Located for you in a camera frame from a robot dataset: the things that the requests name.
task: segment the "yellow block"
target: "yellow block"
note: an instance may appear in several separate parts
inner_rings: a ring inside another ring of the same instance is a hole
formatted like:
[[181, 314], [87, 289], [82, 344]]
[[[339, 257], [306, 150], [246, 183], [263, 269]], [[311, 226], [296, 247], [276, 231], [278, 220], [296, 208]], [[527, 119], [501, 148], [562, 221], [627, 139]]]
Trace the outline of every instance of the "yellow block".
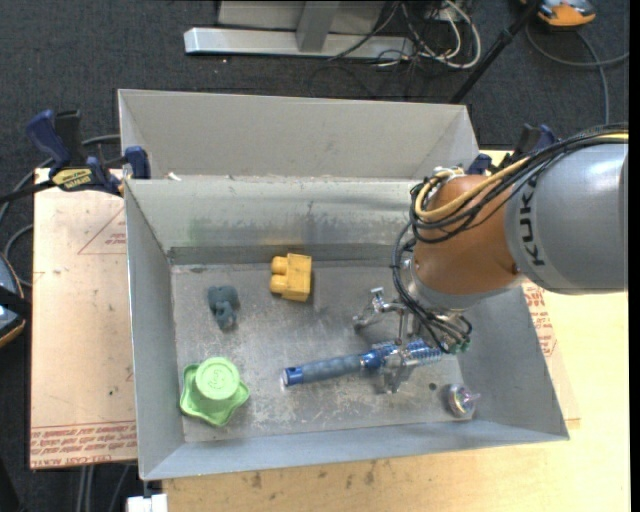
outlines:
[[311, 256], [287, 254], [271, 261], [269, 289], [283, 299], [305, 302], [311, 293]]

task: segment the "orange object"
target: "orange object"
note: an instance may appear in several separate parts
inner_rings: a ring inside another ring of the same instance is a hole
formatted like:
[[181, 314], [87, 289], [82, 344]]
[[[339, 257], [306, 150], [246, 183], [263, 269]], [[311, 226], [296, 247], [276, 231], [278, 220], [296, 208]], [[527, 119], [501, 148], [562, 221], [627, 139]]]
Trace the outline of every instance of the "orange object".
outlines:
[[[445, 183], [430, 201], [427, 210], [435, 210], [453, 201], [487, 178], [470, 175]], [[473, 207], [489, 191], [488, 187], [466, 207]], [[418, 241], [414, 254], [415, 271], [422, 283], [440, 293], [470, 295], [497, 290], [518, 277], [516, 264], [507, 247], [504, 234], [504, 200], [506, 190], [483, 208], [476, 227], [437, 244]], [[421, 231], [425, 238], [437, 238], [445, 232]]]
[[269, 289], [283, 299], [305, 302], [311, 293], [311, 256], [289, 253], [271, 261]]

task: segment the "metal stand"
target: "metal stand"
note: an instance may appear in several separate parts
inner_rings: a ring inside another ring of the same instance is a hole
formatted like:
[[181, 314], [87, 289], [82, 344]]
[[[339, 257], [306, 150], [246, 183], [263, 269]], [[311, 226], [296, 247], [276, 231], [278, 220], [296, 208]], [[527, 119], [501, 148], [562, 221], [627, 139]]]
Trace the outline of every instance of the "metal stand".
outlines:
[[[251, 54], [333, 57], [354, 47], [366, 35], [334, 34], [330, 29], [341, 2], [305, 2], [295, 31], [236, 28], [192, 28], [184, 34], [187, 54]], [[381, 54], [397, 58], [410, 51], [404, 37], [374, 36], [349, 54], [375, 59]]]

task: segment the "small metal part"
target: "small metal part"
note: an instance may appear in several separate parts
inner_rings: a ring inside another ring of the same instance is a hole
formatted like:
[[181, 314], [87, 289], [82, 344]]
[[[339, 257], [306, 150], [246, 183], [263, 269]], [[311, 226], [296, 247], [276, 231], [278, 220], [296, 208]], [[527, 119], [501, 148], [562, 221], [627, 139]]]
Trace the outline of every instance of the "small metal part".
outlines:
[[[398, 313], [404, 313], [404, 304], [398, 302], [386, 302], [384, 300], [384, 288], [378, 287], [371, 290], [373, 297], [367, 303], [359, 315], [353, 316], [353, 328], [358, 330], [368, 325], [374, 324], [382, 320], [382, 314], [389, 311], [397, 311]], [[400, 322], [400, 328], [402, 330], [403, 320]]]
[[449, 408], [458, 418], [473, 416], [479, 398], [478, 393], [472, 393], [464, 384], [451, 384], [447, 393]]

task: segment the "green plastic object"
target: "green plastic object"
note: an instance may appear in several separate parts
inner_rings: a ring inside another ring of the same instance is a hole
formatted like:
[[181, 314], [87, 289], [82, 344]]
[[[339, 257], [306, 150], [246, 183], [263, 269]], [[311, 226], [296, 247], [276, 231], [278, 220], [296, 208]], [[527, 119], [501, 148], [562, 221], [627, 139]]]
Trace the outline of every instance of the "green plastic object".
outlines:
[[249, 398], [236, 366], [224, 357], [212, 357], [184, 369], [180, 410], [210, 425], [222, 427]]

